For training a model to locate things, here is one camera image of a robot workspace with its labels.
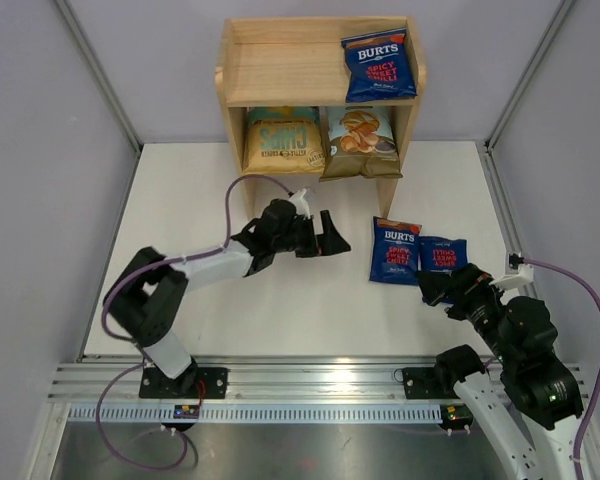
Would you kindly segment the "light blue cassava chips bag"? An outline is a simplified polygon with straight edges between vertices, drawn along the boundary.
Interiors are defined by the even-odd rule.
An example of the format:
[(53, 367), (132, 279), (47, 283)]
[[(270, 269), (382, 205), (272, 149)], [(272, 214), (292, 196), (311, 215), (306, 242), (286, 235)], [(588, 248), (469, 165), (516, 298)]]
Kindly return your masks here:
[(321, 181), (402, 177), (388, 107), (327, 107), (325, 113), (328, 152)]

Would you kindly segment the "tan kettle chips bag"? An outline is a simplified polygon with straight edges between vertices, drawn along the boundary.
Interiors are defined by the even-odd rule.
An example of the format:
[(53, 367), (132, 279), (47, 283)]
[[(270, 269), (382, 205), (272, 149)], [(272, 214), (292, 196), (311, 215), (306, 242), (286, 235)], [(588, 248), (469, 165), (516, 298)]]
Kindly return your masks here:
[(319, 174), (325, 161), (316, 107), (253, 107), (248, 111), (245, 174)]

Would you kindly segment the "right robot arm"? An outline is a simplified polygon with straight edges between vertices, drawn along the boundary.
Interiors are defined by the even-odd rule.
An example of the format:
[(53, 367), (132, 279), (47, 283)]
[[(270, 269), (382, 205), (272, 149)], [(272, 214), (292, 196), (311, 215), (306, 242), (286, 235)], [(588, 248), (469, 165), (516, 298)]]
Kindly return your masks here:
[(487, 369), (468, 345), (440, 353), (433, 367), (436, 389), (457, 396), (478, 421), (510, 479), (581, 479), (576, 436), (584, 413), (578, 382), (558, 359), (558, 332), (545, 303), (508, 290), (533, 280), (521, 256), (509, 258), (498, 279), (468, 264), (448, 273), (416, 275), (425, 303), (444, 300), (448, 318), (469, 322), (502, 371), (500, 381), (527, 429), (521, 431), (492, 390)]

